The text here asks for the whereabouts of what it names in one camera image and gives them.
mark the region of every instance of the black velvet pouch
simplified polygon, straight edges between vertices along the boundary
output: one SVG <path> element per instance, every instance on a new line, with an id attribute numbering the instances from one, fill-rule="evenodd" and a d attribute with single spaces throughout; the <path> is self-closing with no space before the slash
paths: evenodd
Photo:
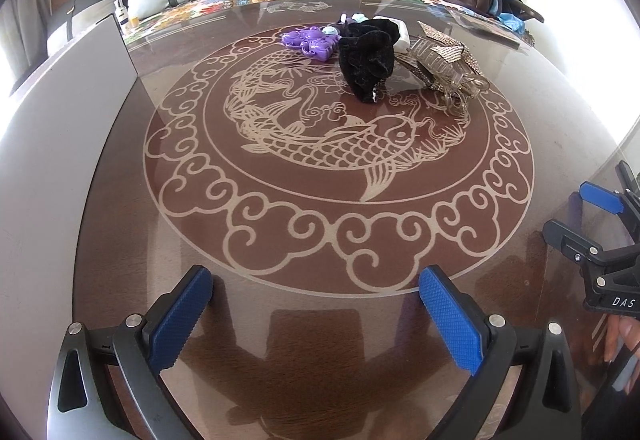
<path id="1" fill-rule="evenodd" d="M 338 61 L 342 74 L 358 100 L 375 102 L 378 88 L 394 71 L 398 25 L 388 19 L 370 19 L 343 25 L 341 31 Z"/>

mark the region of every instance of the purple hair clip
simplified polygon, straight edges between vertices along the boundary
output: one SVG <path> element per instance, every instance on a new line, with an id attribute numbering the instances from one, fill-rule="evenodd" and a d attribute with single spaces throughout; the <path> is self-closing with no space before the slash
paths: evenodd
<path id="1" fill-rule="evenodd" d="M 295 30 L 282 36 L 282 44 L 292 50 L 300 50 L 305 57 L 322 62 L 329 60 L 340 40 L 339 35 L 326 35 L 317 26 Z"/>

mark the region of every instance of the blue gripper pad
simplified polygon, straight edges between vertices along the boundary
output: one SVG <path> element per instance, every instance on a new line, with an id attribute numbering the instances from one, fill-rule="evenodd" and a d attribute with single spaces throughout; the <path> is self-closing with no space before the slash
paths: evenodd
<path id="1" fill-rule="evenodd" d="M 191 330 L 211 299 L 212 290 L 213 276 L 201 266 L 164 314 L 148 341 L 148 364 L 155 375 L 174 365 Z"/>
<path id="2" fill-rule="evenodd" d="M 617 194 L 591 182 L 584 182 L 580 186 L 580 197 L 611 214 L 621 214 L 625 210 Z"/>
<path id="3" fill-rule="evenodd" d="M 482 363 L 480 333 L 431 267 L 422 271 L 418 286 L 420 299 L 438 327 L 456 365 L 475 375 Z"/>

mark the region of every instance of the curtain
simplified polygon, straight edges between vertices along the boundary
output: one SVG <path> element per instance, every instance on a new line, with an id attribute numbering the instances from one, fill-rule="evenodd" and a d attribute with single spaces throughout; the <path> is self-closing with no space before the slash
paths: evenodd
<path id="1" fill-rule="evenodd" d="M 0 7 L 0 46 L 16 82 L 13 90 L 47 58 L 50 0 L 6 0 Z"/>

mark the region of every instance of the human hand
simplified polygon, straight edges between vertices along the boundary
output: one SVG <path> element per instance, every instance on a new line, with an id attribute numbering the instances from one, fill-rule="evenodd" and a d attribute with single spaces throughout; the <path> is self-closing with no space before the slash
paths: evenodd
<path id="1" fill-rule="evenodd" d="M 625 346 L 630 351 L 633 351 L 638 343 L 640 343 L 640 321 L 635 320 L 633 317 L 621 317 L 620 315 L 610 315 L 607 321 L 607 337 L 605 339 L 604 346 L 604 360 L 605 362 L 611 362 L 618 349 L 618 337 L 622 337 L 625 342 Z M 636 351 L 636 356 L 640 359 L 640 349 Z M 640 376 L 640 362 L 636 364 L 631 378 L 626 383 L 624 388 L 625 393 L 629 394 L 632 390 L 636 380 Z"/>

